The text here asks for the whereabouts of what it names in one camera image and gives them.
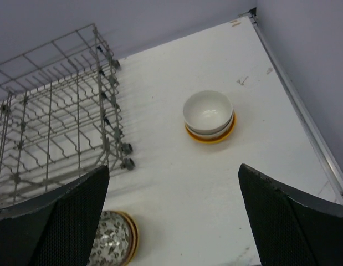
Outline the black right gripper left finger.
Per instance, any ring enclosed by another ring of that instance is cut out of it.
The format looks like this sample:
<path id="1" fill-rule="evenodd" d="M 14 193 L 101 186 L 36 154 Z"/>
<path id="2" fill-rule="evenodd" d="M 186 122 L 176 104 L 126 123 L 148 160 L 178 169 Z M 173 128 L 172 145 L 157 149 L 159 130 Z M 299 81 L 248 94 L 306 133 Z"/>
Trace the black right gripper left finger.
<path id="1" fill-rule="evenodd" d="M 0 265 L 87 265 L 109 185 L 102 165 L 0 209 Z"/>

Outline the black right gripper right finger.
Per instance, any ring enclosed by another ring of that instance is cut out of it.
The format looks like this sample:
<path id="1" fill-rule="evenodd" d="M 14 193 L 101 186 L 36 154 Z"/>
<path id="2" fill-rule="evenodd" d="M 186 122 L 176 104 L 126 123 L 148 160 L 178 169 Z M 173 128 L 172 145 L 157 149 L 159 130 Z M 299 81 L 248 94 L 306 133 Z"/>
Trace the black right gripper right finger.
<path id="1" fill-rule="evenodd" d="M 343 205 L 244 163 L 238 179 L 261 265 L 343 265 Z"/>

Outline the yellow teal flower bowl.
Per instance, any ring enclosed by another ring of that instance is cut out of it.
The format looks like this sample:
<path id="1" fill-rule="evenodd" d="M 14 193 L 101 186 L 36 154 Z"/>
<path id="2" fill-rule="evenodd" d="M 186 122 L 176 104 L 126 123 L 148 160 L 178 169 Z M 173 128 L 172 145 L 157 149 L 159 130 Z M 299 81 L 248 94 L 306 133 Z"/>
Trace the yellow teal flower bowl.
<path id="1" fill-rule="evenodd" d="M 130 228 L 131 228 L 131 234 L 132 234 L 132 246 L 131 250 L 126 257 L 125 261 L 122 263 L 122 265 L 128 265 L 137 254 L 137 250 L 139 248 L 139 228 L 137 226 L 136 221 L 126 212 L 123 211 L 117 211 L 120 215 L 122 215 L 128 222 Z"/>

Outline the pink patterned bowl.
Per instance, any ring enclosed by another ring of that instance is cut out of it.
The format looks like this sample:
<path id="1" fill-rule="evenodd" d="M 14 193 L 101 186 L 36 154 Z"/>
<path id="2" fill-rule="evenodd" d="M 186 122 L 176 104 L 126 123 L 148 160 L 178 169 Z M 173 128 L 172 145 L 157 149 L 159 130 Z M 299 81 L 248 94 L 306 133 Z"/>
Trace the pink patterned bowl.
<path id="1" fill-rule="evenodd" d="M 133 244 L 127 219 L 115 211 L 102 211 L 88 265 L 125 265 Z"/>

